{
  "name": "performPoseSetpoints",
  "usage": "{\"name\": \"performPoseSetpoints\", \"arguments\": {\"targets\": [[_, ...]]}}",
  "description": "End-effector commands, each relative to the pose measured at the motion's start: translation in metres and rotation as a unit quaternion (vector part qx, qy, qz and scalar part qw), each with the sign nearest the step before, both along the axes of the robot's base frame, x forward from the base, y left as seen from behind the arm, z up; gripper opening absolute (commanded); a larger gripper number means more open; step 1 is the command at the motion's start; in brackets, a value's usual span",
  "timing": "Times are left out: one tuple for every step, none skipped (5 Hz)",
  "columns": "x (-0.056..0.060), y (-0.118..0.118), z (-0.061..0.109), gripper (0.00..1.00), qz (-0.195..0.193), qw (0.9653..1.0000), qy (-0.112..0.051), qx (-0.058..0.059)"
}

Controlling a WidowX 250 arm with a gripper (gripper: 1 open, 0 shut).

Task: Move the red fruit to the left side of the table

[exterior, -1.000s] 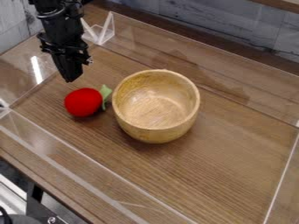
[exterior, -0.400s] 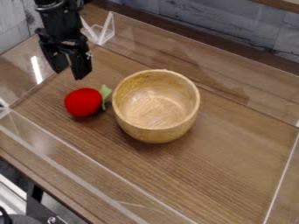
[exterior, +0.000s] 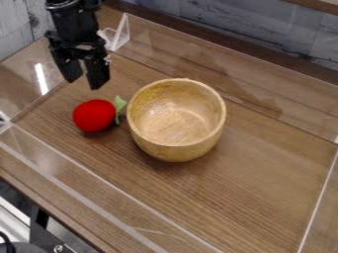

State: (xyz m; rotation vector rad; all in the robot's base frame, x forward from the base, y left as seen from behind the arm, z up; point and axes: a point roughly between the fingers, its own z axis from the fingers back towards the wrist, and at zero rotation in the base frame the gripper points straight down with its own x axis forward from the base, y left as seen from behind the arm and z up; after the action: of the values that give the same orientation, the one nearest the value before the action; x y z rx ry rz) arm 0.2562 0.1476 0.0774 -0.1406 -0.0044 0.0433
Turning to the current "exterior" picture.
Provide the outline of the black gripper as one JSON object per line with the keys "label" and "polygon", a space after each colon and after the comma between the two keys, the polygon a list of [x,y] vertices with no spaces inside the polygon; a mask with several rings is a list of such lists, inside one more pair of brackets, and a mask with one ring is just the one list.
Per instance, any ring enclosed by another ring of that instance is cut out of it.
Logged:
{"label": "black gripper", "polygon": [[55,29],[47,31],[51,54],[65,80],[73,83],[83,74],[85,59],[90,88],[98,90],[110,81],[110,56],[98,36],[97,11],[105,0],[47,0]]}

